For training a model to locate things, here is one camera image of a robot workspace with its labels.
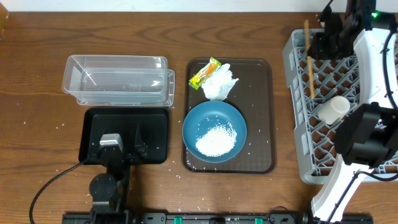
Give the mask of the wooden chopstick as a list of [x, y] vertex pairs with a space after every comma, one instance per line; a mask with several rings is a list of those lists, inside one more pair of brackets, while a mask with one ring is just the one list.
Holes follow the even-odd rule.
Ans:
[[313, 100], [315, 98], [315, 89], [313, 84], [313, 67], [312, 67], [312, 57], [309, 56], [310, 50], [310, 32], [309, 32], [309, 22], [305, 20], [303, 23], [304, 34], [305, 34], [305, 48], [307, 51], [307, 67], [308, 67], [308, 80], [310, 82], [310, 97]]

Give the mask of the white cup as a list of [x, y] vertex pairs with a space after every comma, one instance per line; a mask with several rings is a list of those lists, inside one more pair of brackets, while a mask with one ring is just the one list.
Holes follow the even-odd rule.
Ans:
[[322, 104], [318, 117], [326, 124], [333, 124], [342, 119], [349, 111], [350, 103], [343, 96], [335, 96]]

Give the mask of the large blue plate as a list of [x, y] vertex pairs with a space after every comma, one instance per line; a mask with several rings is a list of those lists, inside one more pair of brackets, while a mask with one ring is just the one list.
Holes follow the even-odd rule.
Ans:
[[[237, 132], [236, 143], [231, 151], [222, 156], [207, 157], [197, 150], [195, 143], [208, 131], [208, 128], [218, 123], [233, 125]], [[182, 127], [182, 137], [186, 148], [197, 159], [209, 163], [221, 163], [237, 156], [246, 142], [247, 133], [242, 114], [232, 105], [222, 101], [206, 101], [197, 105], [187, 114]]]

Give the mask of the white rice pile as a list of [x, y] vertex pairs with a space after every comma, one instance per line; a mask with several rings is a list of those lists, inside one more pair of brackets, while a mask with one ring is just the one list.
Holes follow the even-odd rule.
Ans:
[[231, 123], [218, 123], [197, 139], [195, 147], [207, 157], [219, 157], [233, 149], [236, 138], [237, 132]]

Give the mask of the yellow snack wrapper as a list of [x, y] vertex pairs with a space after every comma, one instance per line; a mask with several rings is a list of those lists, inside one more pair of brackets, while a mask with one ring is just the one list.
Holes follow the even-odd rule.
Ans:
[[189, 79], [188, 84], [195, 90], [204, 84], [207, 79], [209, 79], [212, 74], [221, 67], [221, 62], [211, 57], [209, 62], [197, 72], [191, 79]]

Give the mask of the white tissue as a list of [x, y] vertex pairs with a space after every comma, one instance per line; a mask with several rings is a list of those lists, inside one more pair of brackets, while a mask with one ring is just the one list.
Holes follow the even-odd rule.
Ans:
[[205, 97], [210, 101], [225, 100], [228, 93], [239, 80], [238, 78], [233, 78], [230, 66], [229, 63], [223, 64], [204, 84], [202, 84], [201, 88], [203, 89]]

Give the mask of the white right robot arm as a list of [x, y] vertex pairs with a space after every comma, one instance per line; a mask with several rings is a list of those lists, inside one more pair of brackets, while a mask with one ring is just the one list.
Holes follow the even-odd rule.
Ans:
[[397, 179], [373, 174], [397, 152], [397, 22], [393, 13], [378, 11], [375, 1], [348, 1], [344, 17], [326, 5], [318, 21], [324, 31], [313, 36], [308, 55], [316, 60], [356, 55], [359, 65], [359, 104], [336, 130], [336, 161], [311, 201], [308, 219], [309, 223], [339, 223], [366, 177], [381, 182]]

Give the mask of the black plastic tray bin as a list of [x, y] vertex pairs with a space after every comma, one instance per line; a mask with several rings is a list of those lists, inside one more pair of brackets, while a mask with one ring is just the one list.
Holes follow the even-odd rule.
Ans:
[[137, 125], [141, 127], [142, 140], [149, 156], [143, 164], [161, 164], [167, 158], [169, 141], [169, 112], [165, 108], [90, 108], [83, 120], [78, 160], [87, 160], [90, 150], [99, 146], [104, 134], [118, 133], [123, 145], [133, 147]]

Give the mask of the clear plastic bin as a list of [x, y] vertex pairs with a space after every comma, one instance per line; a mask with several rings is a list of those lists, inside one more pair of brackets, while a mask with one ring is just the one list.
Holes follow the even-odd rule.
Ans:
[[169, 107], [175, 72], [161, 56], [71, 55], [62, 90], [79, 105]]

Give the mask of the brown serving tray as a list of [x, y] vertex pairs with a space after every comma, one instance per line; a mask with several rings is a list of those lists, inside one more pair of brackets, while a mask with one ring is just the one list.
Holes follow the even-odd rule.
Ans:
[[240, 152], [227, 161], [207, 162], [199, 152], [183, 145], [185, 168], [196, 173], [268, 174], [276, 165], [274, 102], [271, 66], [256, 58], [221, 58], [231, 65], [238, 81], [225, 102], [236, 108], [246, 122], [247, 136]]

